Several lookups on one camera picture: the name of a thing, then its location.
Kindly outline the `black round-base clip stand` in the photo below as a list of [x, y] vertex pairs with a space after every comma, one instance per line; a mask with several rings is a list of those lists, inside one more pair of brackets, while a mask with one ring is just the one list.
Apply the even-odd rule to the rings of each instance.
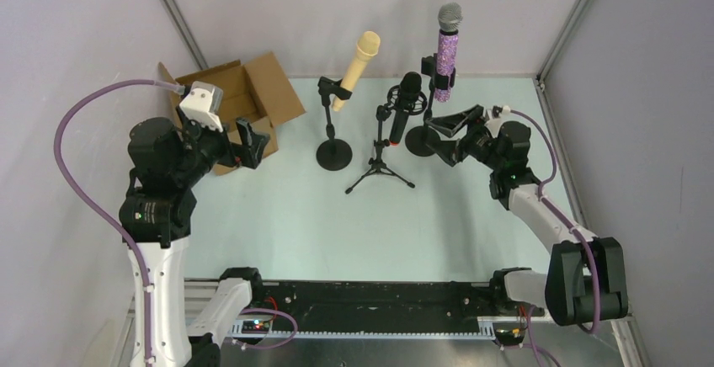
[[421, 73], [430, 78], [429, 80], [429, 99], [423, 115], [423, 123], [413, 127], [406, 135], [405, 143], [407, 149], [415, 156], [430, 157], [434, 151], [430, 148], [430, 144], [440, 141], [439, 134], [427, 126], [426, 120], [433, 115], [433, 102], [435, 92], [438, 87], [452, 88], [455, 83], [456, 70], [452, 69], [449, 76], [440, 75], [437, 72], [437, 54], [426, 56], [421, 61]]

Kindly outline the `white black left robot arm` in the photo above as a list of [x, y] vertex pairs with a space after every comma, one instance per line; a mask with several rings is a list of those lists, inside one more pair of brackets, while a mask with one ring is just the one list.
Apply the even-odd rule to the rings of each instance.
[[256, 268], [227, 269], [196, 322], [186, 323], [184, 269], [197, 200], [192, 188], [216, 164], [255, 169], [270, 136], [236, 121], [240, 142], [226, 130], [193, 120], [177, 127], [155, 117], [135, 125], [128, 153], [134, 167], [120, 207], [135, 274], [132, 366], [217, 366], [234, 319], [264, 293]]

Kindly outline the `purple glitter microphone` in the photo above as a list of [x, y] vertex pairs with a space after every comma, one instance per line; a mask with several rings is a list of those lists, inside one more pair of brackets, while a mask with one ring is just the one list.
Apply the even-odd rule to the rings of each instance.
[[438, 12], [439, 38], [436, 53], [436, 76], [434, 79], [434, 99], [446, 102], [450, 99], [452, 79], [455, 77], [456, 52], [459, 41], [459, 27], [462, 21], [461, 5], [447, 3]]

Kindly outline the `black round-base clamp stand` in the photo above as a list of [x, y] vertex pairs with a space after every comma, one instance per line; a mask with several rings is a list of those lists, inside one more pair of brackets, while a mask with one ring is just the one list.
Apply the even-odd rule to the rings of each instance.
[[349, 100], [352, 92], [340, 85], [341, 81], [320, 77], [318, 79], [318, 94], [321, 97], [322, 106], [326, 116], [326, 136], [316, 151], [317, 163], [328, 171], [338, 171], [346, 168], [353, 157], [351, 147], [348, 142], [336, 137], [335, 127], [331, 116], [331, 97], [345, 98]]

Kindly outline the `brown cardboard box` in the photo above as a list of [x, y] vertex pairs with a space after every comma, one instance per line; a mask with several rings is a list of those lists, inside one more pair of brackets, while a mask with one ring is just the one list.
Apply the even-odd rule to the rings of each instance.
[[249, 120], [254, 131], [270, 135], [263, 157], [279, 150], [275, 128], [306, 113], [282, 66], [271, 51], [245, 63], [239, 60], [231, 61], [181, 77], [173, 77], [161, 62], [158, 64], [158, 70], [165, 82], [189, 86], [200, 81], [222, 89], [223, 97], [218, 115], [222, 122], [229, 125], [230, 141], [241, 141], [235, 119]]

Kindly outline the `black tripod shock mount stand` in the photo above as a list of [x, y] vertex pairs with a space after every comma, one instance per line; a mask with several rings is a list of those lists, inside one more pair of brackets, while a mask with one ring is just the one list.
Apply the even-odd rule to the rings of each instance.
[[389, 146], [394, 146], [394, 143], [383, 135], [384, 123], [391, 117], [392, 112], [395, 113], [393, 125], [397, 125], [397, 130], [404, 132], [407, 122], [411, 116], [422, 114], [428, 103], [427, 97], [423, 92], [418, 93], [403, 93], [402, 87], [396, 85], [389, 89], [386, 94], [386, 102], [381, 104], [376, 109], [377, 137], [373, 140], [374, 155], [369, 159], [369, 169], [363, 173], [351, 186], [344, 192], [350, 194], [354, 188], [369, 176], [384, 175], [394, 177], [404, 182], [410, 189], [414, 189], [416, 185], [408, 181], [392, 169], [390, 169], [383, 159], [383, 152]]

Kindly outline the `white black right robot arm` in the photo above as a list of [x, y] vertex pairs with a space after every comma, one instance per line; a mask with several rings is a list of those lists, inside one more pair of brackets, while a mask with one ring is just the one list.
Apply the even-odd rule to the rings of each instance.
[[490, 169], [492, 198], [525, 223], [548, 251], [546, 273], [501, 269], [492, 284], [507, 301], [541, 308], [559, 326], [595, 331], [602, 321], [629, 313], [624, 252], [614, 237], [598, 237], [566, 215], [529, 166], [534, 120], [508, 119], [511, 109], [480, 105], [425, 121], [440, 133], [429, 148], [454, 167], [473, 158]]

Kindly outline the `beige microphone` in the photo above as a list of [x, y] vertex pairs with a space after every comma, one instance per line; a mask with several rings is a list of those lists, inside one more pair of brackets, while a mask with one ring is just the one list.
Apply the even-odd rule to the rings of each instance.
[[378, 54], [381, 37], [374, 31], [365, 31], [357, 40], [354, 56], [340, 82], [340, 87], [352, 93], [369, 62]]

